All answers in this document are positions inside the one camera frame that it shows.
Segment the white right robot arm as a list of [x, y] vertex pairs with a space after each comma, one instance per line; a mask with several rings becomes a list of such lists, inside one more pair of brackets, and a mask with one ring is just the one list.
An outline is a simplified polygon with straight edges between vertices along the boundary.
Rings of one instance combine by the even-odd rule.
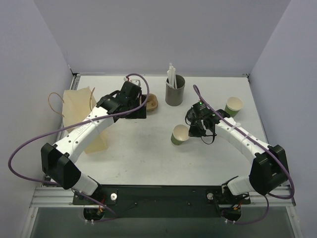
[[237, 176], [223, 186], [223, 192], [233, 196], [257, 192], [267, 195], [288, 180], [289, 170], [285, 150], [260, 141], [237, 123], [226, 111], [210, 110], [205, 103], [195, 103], [186, 113], [190, 137], [220, 136], [240, 151], [251, 163], [247, 176]]

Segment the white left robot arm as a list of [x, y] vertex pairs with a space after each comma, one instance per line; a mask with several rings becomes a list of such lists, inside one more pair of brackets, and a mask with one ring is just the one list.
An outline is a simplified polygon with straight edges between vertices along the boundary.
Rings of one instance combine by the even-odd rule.
[[100, 98], [86, 117], [87, 123], [73, 129], [54, 145], [41, 148], [42, 170], [64, 189], [78, 190], [91, 204], [101, 200], [100, 185], [75, 165], [81, 153], [107, 127], [120, 118], [146, 118], [146, 96], [138, 80], [125, 81], [120, 90]]

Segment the green paper coffee cup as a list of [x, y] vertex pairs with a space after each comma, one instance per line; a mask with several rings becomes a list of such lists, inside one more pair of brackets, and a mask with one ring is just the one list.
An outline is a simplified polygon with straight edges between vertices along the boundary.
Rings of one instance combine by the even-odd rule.
[[181, 145], [189, 139], [189, 127], [179, 124], [174, 127], [171, 135], [171, 143], [174, 145]]

